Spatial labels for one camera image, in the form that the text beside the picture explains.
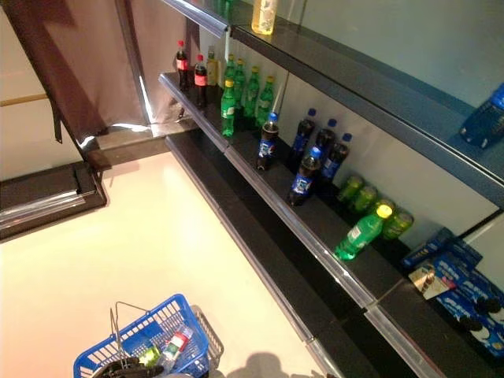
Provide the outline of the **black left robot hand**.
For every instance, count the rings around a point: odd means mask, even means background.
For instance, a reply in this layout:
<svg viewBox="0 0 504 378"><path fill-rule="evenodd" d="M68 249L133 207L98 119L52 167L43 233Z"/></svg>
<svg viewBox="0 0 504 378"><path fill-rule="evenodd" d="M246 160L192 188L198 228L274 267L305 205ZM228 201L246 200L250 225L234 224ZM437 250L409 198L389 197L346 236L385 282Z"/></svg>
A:
<svg viewBox="0 0 504 378"><path fill-rule="evenodd" d="M96 370L91 376L98 378L148 378L163 373L162 365L146 366L138 358L125 358L113 361Z"/></svg>

